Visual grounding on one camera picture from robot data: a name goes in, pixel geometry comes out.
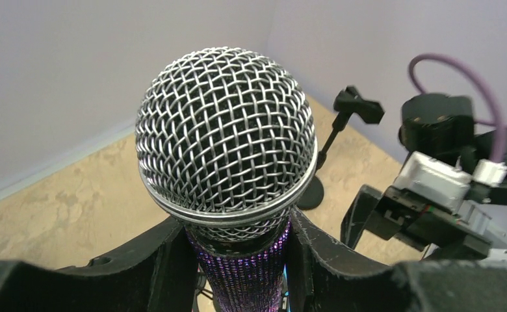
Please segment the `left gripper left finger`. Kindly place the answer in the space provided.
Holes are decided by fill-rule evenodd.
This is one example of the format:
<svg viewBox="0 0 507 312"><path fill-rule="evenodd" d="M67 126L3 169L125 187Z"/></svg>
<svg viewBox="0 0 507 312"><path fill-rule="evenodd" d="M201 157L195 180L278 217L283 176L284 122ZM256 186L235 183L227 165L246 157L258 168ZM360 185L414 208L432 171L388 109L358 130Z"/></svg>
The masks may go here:
<svg viewBox="0 0 507 312"><path fill-rule="evenodd" d="M0 261L0 311L190 311L198 262L172 218L82 267Z"/></svg>

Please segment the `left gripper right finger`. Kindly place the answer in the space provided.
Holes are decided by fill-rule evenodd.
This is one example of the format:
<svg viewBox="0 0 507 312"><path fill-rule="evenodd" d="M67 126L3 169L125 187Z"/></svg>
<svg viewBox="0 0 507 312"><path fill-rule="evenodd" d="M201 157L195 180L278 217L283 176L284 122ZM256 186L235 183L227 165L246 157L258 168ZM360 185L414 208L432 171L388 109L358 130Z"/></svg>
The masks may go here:
<svg viewBox="0 0 507 312"><path fill-rule="evenodd" d="M387 266L291 214L293 311L507 311L507 262L406 261Z"/></svg>

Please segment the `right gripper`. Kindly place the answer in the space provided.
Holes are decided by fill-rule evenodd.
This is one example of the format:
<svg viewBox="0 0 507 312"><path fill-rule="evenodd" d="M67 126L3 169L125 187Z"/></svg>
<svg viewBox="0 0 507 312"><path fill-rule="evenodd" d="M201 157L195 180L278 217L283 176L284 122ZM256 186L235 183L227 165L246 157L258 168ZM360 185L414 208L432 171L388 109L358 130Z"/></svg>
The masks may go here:
<svg viewBox="0 0 507 312"><path fill-rule="evenodd" d="M342 219L340 241L355 249L376 208L376 235L393 237L423 250L437 248L429 259L485 259L491 241L463 225L459 218L409 190L388 187L382 192L362 185Z"/></svg>

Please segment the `purple glitter microphone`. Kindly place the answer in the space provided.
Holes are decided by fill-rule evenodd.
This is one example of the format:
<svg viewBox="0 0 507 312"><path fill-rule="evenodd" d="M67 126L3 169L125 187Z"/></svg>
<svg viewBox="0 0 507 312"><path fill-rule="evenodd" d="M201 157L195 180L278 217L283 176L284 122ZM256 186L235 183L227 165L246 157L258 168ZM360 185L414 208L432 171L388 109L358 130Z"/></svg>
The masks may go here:
<svg viewBox="0 0 507 312"><path fill-rule="evenodd" d="M311 107L274 60L209 47L152 80L135 126L140 177L180 222L222 311L277 311L291 213L311 182Z"/></svg>

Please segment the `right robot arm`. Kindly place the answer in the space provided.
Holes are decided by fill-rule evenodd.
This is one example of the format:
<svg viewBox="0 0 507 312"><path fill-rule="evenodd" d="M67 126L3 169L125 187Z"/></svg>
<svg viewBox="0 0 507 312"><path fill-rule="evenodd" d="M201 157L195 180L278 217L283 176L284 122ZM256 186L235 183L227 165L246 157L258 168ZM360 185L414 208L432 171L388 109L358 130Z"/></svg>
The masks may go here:
<svg viewBox="0 0 507 312"><path fill-rule="evenodd" d="M495 134L476 134L466 96L415 96L401 117L398 138L408 159L385 191L359 189L341 223L341 241L355 248L370 231L427 259L507 262L506 230L480 209L507 206L507 146L501 163L490 161Z"/></svg>

